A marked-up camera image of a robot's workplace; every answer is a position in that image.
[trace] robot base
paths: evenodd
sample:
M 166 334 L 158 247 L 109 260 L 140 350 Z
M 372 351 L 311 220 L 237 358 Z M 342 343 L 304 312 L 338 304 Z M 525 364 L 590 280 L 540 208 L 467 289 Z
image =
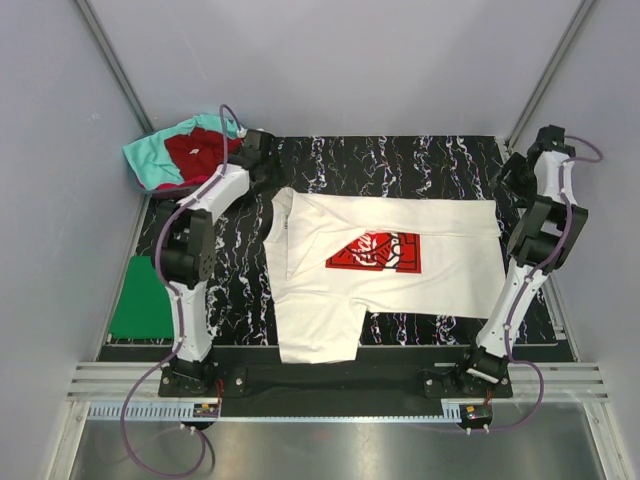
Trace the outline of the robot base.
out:
M 462 372 L 459 366 L 452 370 L 449 367 L 435 367 L 429 371 L 423 371 L 422 382 L 426 398 L 478 398 L 485 399 L 491 391 L 492 398 L 511 398 L 513 390 L 508 374 L 497 384 L 480 380 L 466 372 Z
M 246 368 L 235 366 L 221 368 L 213 361 L 213 348 L 202 362 L 187 362 L 173 358 L 162 369 L 158 388 L 160 397 L 241 397 L 246 384 Z M 218 392 L 216 381 L 222 391 Z

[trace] white t-shirt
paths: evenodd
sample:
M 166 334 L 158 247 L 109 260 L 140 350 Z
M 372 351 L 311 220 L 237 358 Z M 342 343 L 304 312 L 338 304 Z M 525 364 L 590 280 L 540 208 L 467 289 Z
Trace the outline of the white t-shirt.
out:
M 274 197 L 264 241 L 283 363 L 354 360 L 365 312 L 488 318 L 504 284 L 487 200 Z

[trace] teal shirt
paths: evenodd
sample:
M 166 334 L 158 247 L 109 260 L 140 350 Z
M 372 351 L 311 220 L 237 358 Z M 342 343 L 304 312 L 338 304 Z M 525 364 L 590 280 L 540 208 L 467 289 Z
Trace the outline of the teal shirt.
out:
M 227 119 L 226 121 L 229 137 L 236 138 L 238 135 L 237 125 L 232 120 Z M 184 183 L 184 178 L 171 160 L 169 152 L 164 146 L 164 141 L 175 135 L 188 135 L 195 127 L 222 132 L 222 122 L 218 115 L 196 115 L 189 120 L 180 122 L 175 127 L 160 130 L 122 148 L 129 165 L 146 190 L 155 190 L 163 183 L 175 185 Z

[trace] metal floor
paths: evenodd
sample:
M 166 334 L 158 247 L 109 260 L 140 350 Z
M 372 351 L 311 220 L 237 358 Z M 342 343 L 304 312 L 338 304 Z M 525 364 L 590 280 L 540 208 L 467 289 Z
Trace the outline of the metal floor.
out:
M 494 425 L 521 418 L 529 405 L 496 405 Z M 170 424 L 131 422 L 135 447 Z M 453 425 L 218 423 L 206 430 L 216 465 L 205 460 L 193 479 L 604 479 L 581 405 L 545 404 L 527 426 L 467 437 Z M 186 470 L 200 445 L 172 432 L 140 451 L 154 468 Z M 118 422 L 87 422 L 73 480 L 154 479 L 125 456 Z

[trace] metal frame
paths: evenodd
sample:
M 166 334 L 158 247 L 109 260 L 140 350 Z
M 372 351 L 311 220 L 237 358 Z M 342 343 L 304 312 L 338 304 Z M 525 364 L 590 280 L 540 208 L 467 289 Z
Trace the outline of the metal frame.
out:
M 549 62 L 547 63 L 547 66 L 545 67 L 544 72 L 540 77 L 540 80 L 538 80 L 538 83 L 536 84 L 536 87 L 534 88 L 533 93 L 531 94 L 531 97 L 529 97 L 527 104 L 525 105 L 524 109 L 522 110 L 522 113 L 520 114 L 520 117 L 518 118 L 518 121 L 513 127 L 513 130 L 511 130 L 511 134 L 507 139 L 507 144 L 510 149 L 513 148 L 513 146 L 518 142 L 518 139 L 520 138 L 522 131 L 525 129 L 525 127 L 529 123 L 529 120 L 531 119 L 533 112 L 538 107 L 538 104 L 542 100 L 542 97 L 547 91 L 547 88 L 549 87 L 549 85 L 551 84 L 551 81 L 553 80 L 556 73 L 558 72 L 560 65 L 565 60 L 566 53 L 569 51 L 571 46 L 575 43 L 580 32 L 584 29 L 587 23 L 587 20 L 591 16 L 591 13 L 595 10 L 595 6 L 598 4 L 599 1 L 600 0 L 582 0 L 580 2 L 580 5 L 576 9 L 571 20 L 569 21 L 569 25 L 567 26 L 567 29 L 562 35 L 562 38 L 560 39 L 558 46 L 556 47 L 555 51 L 551 55 L 551 58 L 549 59 Z
M 565 30 L 558 46 L 550 58 L 540 80 L 525 105 L 518 121 L 516 122 L 508 141 L 498 140 L 500 153 L 503 161 L 506 160 L 507 150 L 517 142 L 522 131 L 531 119 L 536 107 L 540 103 L 544 93 L 550 85 L 559 66 L 566 58 L 566 53 L 577 39 L 580 31 L 584 28 L 586 21 L 595 9 L 599 0 L 582 0 L 576 12 Z M 153 131 L 152 123 L 147 116 L 142 103 L 135 93 L 131 82 L 120 64 L 120 61 L 112 48 L 108 37 L 100 24 L 90 0 L 74 0 L 82 16 L 85 18 L 87 26 L 94 37 L 98 48 L 105 58 L 111 72 L 114 75 L 118 86 L 129 103 L 140 127 L 145 133 Z M 137 238 L 139 228 L 134 232 Z M 552 320 L 556 327 L 556 336 L 560 339 L 563 336 L 569 341 L 573 355 L 579 362 L 579 353 L 571 335 L 570 326 L 566 321 L 566 312 L 560 292 L 556 282 L 550 278 L 543 287 L 545 298 L 549 305 Z M 119 289 L 115 292 L 117 299 Z M 71 474 L 75 456 L 80 444 L 80 439 L 86 420 L 89 418 L 92 403 L 122 401 L 131 388 L 131 385 L 142 373 L 147 371 L 153 364 L 146 363 L 82 363 L 78 366 L 73 383 L 68 394 L 66 406 L 66 419 L 64 429 L 60 436 L 58 448 L 54 458 L 50 463 L 49 473 L 46 476 L 49 480 L 67 480 Z M 600 460 L 603 465 L 607 479 L 633 479 L 633 471 L 628 462 L 628 456 L 624 451 L 624 446 L 618 435 L 618 429 L 611 412 L 611 405 L 605 385 L 602 382 L 600 371 L 596 364 L 590 363 L 560 363 L 560 364 L 540 364 L 546 382 L 547 393 L 544 402 L 577 402 L 581 403 L 585 409 L 591 432 L 597 447 Z M 494 399 L 495 403 L 506 402 L 532 402 L 537 396 L 537 378 L 533 372 L 519 365 L 509 367 L 510 377 L 514 397 L 512 399 Z M 175 400 L 161 399 L 157 396 L 157 386 L 160 380 L 160 372 L 155 372 L 145 380 L 133 402 L 144 402 L 153 405 L 175 405 Z M 448 399 L 444 402 L 445 408 L 454 408 L 455 402 L 464 400 L 470 403 L 470 399 Z M 215 398 L 192 398 L 182 399 L 179 405 L 189 402 L 208 402 L 214 404 Z M 237 421 L 255 419 L 235 419 Z M 362 418 L 345 418 L 341 421 L 364 421 Z M 398 421 L 393 417 L 388 419 L 376 419 L 377 421 Z
M 84 18 L 84 21 L 89 28 L 91 36 L 95 40 L 98 50 L 102 54 L 102 57 L 107 63 L 109 70 L 113 74 L 113 77 L 120 87 L 120 91 L 124 95 L 127 103 L 129 104 L 129 108 L 131 108 L 131 112 L 135 116 L 140 128 L 144 133 L 153 133 L 153 125 L 149 116 L 144 110 L 142 106 L 142 102 L 138 98 L 138 95 L 133 88 L 133 85 L 129 81 L 127 74 L 125 73 L 118 56 L 116 55 L 115 50 L 111 46 L 111 42 L 109 41 L 109 37 L 107 36 L 98 16 L 91 5 L 90 0 L 74 0 L 76 6 L 80 10 L 81 16 Z

